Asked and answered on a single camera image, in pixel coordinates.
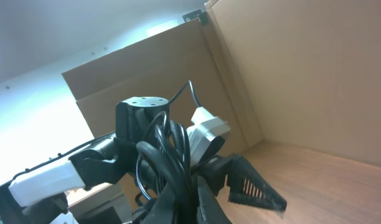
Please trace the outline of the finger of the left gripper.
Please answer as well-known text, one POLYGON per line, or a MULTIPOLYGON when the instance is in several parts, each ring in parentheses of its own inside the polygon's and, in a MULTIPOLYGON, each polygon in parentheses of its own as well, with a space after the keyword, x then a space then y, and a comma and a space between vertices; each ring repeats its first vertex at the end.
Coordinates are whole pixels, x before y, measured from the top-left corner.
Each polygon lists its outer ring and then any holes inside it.
POLYGON ((231 159, 227 185, 229 202, 280 213, 286 211, 287 201, 243 156, 231 159))

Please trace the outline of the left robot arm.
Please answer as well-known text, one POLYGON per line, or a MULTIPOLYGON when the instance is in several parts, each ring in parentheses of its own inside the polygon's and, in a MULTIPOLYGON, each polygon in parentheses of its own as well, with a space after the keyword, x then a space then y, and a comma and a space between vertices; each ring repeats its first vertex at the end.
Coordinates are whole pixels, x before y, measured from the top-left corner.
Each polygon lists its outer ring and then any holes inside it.
POLYGON ((282 213, 286 200, 241 155, 218 155, 230 131, 198 106, 185 128, 169 116, 171 101, 132 97, 116 105, 116 129, 16 174, 0 186, 3 223, 61 222, 66 192, 115 184, 131 175, 140 189, 130 223, 228 223, 217 201, 282 213))

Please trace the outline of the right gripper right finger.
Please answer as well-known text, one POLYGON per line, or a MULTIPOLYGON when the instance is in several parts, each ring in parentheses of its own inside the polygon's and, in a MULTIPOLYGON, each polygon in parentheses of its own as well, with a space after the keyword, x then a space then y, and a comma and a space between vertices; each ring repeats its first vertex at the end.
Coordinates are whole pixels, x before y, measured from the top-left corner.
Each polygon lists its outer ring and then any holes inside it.
POLYGON ((206 180, 197 176, 197 223, 232 224, 218 203, 206 180))

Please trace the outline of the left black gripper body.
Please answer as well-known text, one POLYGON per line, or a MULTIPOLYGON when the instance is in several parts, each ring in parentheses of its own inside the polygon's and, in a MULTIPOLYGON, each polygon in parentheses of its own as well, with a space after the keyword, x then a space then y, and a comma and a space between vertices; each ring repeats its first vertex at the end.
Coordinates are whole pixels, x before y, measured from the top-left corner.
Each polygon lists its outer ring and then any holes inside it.
POLYGON ((232 161, 239 157, 238 154, 231 154, 225 157, 215 155, 200 164, 192 166, 190 173, 191 175, 202 176, 213 194, 218 196, 220 190, 225 185, 225 177, 230 173, 232 161))

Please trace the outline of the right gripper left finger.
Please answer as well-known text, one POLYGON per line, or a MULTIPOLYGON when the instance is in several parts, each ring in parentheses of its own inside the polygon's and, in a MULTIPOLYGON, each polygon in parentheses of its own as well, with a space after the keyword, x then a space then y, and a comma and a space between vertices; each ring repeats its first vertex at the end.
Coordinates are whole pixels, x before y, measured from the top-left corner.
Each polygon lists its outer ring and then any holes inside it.
POLYGON ((184 188, 177 184, 167 184, 159 198, 152 198, 146 205, 139 207, 131 217, 135 224, 181 224, 184 223, 181 203, 184 188))

